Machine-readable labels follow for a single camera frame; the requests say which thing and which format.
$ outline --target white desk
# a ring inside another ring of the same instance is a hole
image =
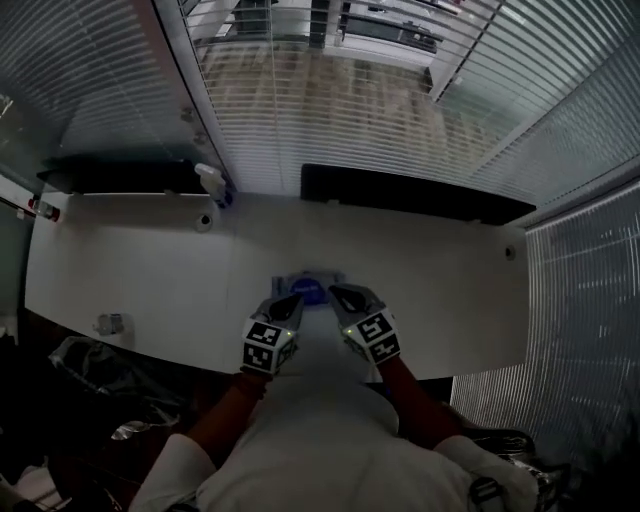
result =
[[[336,269],[394,312],[418,378],[524,360],[524,233],[509,228],[296,199],[239,196],[214,228],[194,230],[201,197],[65,196],[38,218],[26,306],[87,336],[178,363],[235,372],[247,315],[271,276]],[[517,257],[505,258],[513,245]],[[101,313],[127,313],[134,339],[99,338]]]

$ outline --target white bottle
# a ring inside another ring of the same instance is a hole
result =
[[[200,175],[200,184],[219,208],[226,208],[230,204],[230,194],[227,191],[227,182],[222,177],[222,172],[215,167],[206,164],[196,164],[196,173]]]

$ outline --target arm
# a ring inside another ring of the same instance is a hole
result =
[[[409,441],[433,450],[445,439],[462,434],[456,419],[420,387],[400,356],[381,363],[378,371],[391,392],[391,401]]]
[[[270,376],[239,374],[222,399],[188,432],[167,440],[129,510],[164,512],[195,495],[247,427]]]
[[[391,391],[391,400],[409,441],[444,455],[476,478],[493,478],[504,490],[507,510],[534,510],[538,485],[533,476],[463,437],[458,420],[429,397],[400,356],[384,361],[378,370]]]
[[[187,434],[220,467],[247,428],[249,416],[265,393],[269,375],[241,373],[222,399]]]

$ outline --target wooden floor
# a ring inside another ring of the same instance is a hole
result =
[[[217,44],[199,58],[241,171],[280,167],[285,189],[299,185],[302,163],[328,160],[464,182],[499,140],[463,109],[434,104],[418,72],[291,42]]]

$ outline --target white shirt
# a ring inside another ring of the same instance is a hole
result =
[[[218,471],[197,443],[171,436],[129,510],[161,512],[195,494],[216,512],[467,511],[480,476],[503,486],[507,510],[534,510],[528,472],[465,437],[431,451],[396,431],[391,405],[364,386],[276,379]]]

